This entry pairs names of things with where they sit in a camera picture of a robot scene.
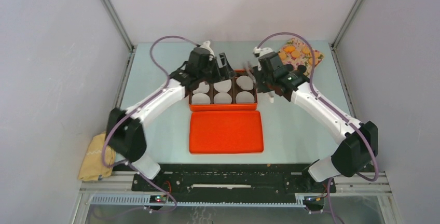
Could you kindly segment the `white paper cup top-middle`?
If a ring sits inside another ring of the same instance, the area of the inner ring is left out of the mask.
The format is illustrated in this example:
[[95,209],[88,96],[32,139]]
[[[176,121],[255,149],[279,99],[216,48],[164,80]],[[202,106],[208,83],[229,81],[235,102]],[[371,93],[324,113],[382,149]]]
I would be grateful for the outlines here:
[[232,88],[232,80],[224,80],[213,84],[217,92],[228,93]]

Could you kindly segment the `floral tray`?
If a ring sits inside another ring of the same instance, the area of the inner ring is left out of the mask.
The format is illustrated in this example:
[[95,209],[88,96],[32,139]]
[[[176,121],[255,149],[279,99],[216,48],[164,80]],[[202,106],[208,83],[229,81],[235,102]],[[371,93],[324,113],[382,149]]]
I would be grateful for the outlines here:
[[278,53],[279,53],[279,52],[284,52],[284,51],[283,51],[283,48],[284,48],[285,46],[295,46],[295,47],[296,47],[296,50],[298,50],[298,51],[301,53],[301,57],[298,58],[298,59],[293,59],[293,58],[291,57],[291,53],[286,53],[286,54],[288,55],[288,58],[287,58],[286,60],[282,61],[283,64],[291,64],[291,65],[293,65],[294,69],[297,69],[299,65],[304,65],[304,66],[306,66],[306,68],[307,68],[307,71],[305,72],[305,75],[306,75],[307,77],[310,77],[310,75],[311,75],[311,71],[312,71],[312,65],[309,65],[308,60],[309,60],[310,58],[312,58],[312,52],[311,52],[310,55],[304,55],[304,54],[302,53],[302,51],[301,51],[301,49],[302,49],[304,46],[307,47],[307,45],[306,45],[303,41],[301,41],[300,39],[294,37],[294,38],[288,40],[288,41],[284,44],[284,46],[278,51]]

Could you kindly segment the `yellow cloth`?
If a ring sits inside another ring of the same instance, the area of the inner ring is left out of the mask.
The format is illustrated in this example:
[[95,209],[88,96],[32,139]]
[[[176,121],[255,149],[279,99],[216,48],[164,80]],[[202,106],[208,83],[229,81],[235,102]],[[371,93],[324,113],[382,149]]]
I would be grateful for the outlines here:
[[105,132],[96,135],[90,142],[82,161],[77,179],[81,181],[98,181],[111,176],[112,168],[102,163],[102,149],[105,143]]

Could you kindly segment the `metal tongs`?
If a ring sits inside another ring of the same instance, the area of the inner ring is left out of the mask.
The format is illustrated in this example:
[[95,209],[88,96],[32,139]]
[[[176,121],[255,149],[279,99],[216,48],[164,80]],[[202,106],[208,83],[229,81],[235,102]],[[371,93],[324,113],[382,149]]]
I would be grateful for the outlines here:
[[[250,79],[253,82],[254,88],[257,89],[257,81],[255,76],[253,75],[253,71],[252,71],[252,65],[249,61],[246,61],[245,63],[243,63],[244,69],[246,71],[246,74],[250,77]],[[265,93],[266,97],[269,99],[270,103],[274,103],[274,94],[272,92],[267,92]]]

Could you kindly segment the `black sandwich cookie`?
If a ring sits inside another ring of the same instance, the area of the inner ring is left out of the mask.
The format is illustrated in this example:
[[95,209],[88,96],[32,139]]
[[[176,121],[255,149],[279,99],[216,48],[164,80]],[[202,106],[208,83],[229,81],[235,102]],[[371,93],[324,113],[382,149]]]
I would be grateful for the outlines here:
[[286,68],[288,71],[293,71],[293,70],[294,70],[294,67],[293,67],[293,65],[291,65],[291,64],[285,64],[285,68]]
[[306,66],[304,65],[299,65],[297,68],[301,73],[305,73],[307,71]]

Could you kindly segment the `white paper cup bottom-right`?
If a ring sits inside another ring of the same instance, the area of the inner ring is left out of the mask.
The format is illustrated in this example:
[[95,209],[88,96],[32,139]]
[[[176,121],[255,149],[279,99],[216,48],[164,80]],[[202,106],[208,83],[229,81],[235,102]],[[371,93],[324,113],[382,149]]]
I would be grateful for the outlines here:
[[251,92],[242,91],[236,95],[237,104],[253,104],[255,103],[255,97]]

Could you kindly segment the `white paper cup top-right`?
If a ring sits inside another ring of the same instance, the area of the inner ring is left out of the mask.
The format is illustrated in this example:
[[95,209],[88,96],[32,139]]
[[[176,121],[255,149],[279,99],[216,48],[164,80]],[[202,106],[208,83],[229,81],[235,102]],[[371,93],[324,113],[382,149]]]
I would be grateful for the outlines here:
[[236,79],[236,84],[244,91],[250,91],[254,89],[253,80],[249,76],[240,76]]

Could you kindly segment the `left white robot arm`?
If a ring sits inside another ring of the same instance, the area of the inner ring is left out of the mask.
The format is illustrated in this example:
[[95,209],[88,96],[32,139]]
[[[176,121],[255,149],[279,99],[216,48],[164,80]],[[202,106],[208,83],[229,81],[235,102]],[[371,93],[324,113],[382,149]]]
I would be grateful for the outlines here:
[[160,165],[146,151],[145,127],[202,82],[214,84],[231,80],[235,75],[224,53],[215,55],[208,42],[196,46],[188,60],[169,74],[158,90],[126,109],[111,110],[104,148],[123,156],[125,164],[145,177],[144,185],[151,191],[160,190],[164,177],[159,173]]

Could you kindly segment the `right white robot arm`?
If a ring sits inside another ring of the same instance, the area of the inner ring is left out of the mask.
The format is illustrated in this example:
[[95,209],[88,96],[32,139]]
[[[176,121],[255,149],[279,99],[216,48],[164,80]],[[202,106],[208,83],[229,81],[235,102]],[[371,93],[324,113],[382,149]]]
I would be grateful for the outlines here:
[[370,162],[377,164],[378,128],[374,123],[360,122],[316,92],[303,65],[294,69],[283,64],[279,54],[270,48],[255,48],[253,53],[258,64],[250,74],[257,91],[274,92],[298,105],[325,126],[338,145],[332,155],[306,168],[301,181],[305,190],[315,192],[331,177],[351,177]]

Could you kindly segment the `white paper cup bottom-middle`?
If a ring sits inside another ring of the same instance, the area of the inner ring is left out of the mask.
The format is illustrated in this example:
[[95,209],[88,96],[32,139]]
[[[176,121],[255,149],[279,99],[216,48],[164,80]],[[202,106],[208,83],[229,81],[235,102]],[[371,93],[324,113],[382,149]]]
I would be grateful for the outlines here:
[[213,103],[214,104],[231,104],[232,97],[228,93],[219,92],[214,96]]

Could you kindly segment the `orange tin lid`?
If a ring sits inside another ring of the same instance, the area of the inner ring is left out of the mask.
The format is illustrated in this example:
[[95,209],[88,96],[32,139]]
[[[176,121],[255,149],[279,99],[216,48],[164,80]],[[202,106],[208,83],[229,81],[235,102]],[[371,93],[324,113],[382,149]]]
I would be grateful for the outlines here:
[[262,119],[256,110],[200,111],[190,118],[192,154],[262,153]]

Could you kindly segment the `orange cookie tin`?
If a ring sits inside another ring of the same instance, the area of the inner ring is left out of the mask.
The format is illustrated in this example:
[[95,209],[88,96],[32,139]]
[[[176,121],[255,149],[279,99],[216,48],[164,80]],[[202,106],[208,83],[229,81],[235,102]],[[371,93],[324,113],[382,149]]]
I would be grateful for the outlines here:
[[232,79],[201,82],[189,93],[189,109],[196,111],[257,110],[257,91],[250,75],[236,70]]

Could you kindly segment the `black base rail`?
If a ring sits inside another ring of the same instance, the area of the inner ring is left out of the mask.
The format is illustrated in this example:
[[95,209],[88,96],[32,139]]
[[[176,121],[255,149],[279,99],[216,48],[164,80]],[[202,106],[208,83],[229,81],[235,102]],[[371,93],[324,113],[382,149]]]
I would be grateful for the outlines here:
[[306,164],[162,163],[153,182],[179,203],[294,204],[296,196],[336,192],[304,175]]

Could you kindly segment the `white paper cup bottom-left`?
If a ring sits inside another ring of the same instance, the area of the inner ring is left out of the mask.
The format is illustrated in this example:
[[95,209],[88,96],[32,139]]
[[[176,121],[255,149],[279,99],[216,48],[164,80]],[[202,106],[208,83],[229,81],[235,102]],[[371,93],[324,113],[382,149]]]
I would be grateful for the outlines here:
[[198,105],[198,104],[202,104],[202,105],[211,104],[211,99],[205,93],[196,93],[196,94],[193,94],[191,97],[191,104],[193,104],[193,105],[194,104],[196,104],[196,105]]

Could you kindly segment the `white paper cup top-left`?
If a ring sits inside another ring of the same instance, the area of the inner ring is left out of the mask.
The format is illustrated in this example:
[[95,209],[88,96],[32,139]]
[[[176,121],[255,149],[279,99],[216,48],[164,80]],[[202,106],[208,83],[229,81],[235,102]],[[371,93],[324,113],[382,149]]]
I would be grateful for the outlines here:
[[198,93],[207,94],[209,90],[210,90],[210,85],[206,84],[205,82],[201,82],[199,83],[198,88],[193,91],[193,94],[198,94]]

